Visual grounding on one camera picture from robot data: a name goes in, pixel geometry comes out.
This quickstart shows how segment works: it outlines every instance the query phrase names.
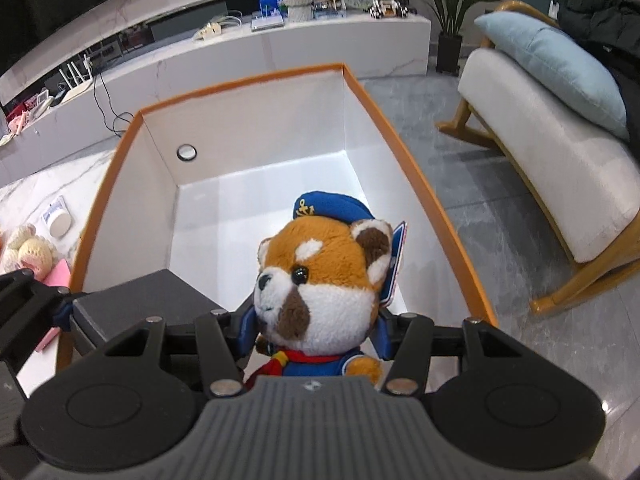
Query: yellow anchor emblem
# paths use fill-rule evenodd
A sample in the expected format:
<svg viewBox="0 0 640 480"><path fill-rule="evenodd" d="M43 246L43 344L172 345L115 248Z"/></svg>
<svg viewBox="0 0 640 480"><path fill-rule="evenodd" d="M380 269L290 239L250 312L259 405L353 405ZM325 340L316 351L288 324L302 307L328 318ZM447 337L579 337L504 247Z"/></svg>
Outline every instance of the yellow anchor emblem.
<svg viewBox="0 0 640 480"><path fill-rule="evenodd" d="M305 199L300 199L300 207L296 209L296 216L311 216L315 214L314 207L312 205L305 205Z"/></svg>

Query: black jacket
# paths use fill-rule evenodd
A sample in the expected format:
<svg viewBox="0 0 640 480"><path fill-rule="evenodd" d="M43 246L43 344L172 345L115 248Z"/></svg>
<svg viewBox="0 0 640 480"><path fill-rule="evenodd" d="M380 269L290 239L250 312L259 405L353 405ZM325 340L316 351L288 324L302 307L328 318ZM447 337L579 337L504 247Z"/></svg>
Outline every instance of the black jacket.
<svg viewBox="0 0 640 480"><path fill-rule="evenodd" d="M631 152L640 160L640 0L569 0L558 23L618 83Z"/></svg>

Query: plush toy's nose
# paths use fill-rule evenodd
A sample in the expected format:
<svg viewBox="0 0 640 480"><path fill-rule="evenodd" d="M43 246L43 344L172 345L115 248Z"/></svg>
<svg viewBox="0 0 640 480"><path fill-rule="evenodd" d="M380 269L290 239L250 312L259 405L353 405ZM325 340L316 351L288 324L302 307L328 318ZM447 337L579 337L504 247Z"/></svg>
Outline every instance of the plush toy's nose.
<svg viewBox="0 0 640 480"><path fill-rule="evenodd" d="M264 288L267 286L267 283L269 283L270 279L271 279L270 274L263 274L262 276L260 276L260 278L258 279L258 288L260 290L264 290Z"/></svg>

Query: black circular motor housing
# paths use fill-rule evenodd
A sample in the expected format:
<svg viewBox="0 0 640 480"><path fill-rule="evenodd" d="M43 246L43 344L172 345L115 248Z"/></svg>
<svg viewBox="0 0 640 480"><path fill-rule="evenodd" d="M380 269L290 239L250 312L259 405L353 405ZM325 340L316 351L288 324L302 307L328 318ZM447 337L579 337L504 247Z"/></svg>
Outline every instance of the black circular motor housing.
<svg viewBox="0 0 640 480"><path fill-rule="evenodd" d="M99 349L43 384L22 412L28 443L47 462L84 472L123 469L175 446L195 422L196 400L146 353Z"/></svg>
<svg viewBox="0 0 640 480"><path fill-rule="evenodd" d="M542 359L485 360L449 380L430 401L433 421L450 443L517 470L590 457L605 425L600 399Z"/></svg>

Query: red panda plush toy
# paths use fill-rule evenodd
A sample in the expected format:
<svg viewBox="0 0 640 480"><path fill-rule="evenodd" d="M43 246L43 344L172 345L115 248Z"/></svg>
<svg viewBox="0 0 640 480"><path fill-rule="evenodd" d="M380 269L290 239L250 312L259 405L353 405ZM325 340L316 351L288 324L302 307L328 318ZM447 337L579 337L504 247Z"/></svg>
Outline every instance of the red panda plush toy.
<svg viewBox="0 0 640 480"><path fill-rule="evenodd" d="M362 375L376 384L377 359L360 345L378 315L391 260L392 229L360 201L310 192L294 219L258 249L254 307L273 348L258 375Z"/></svg>

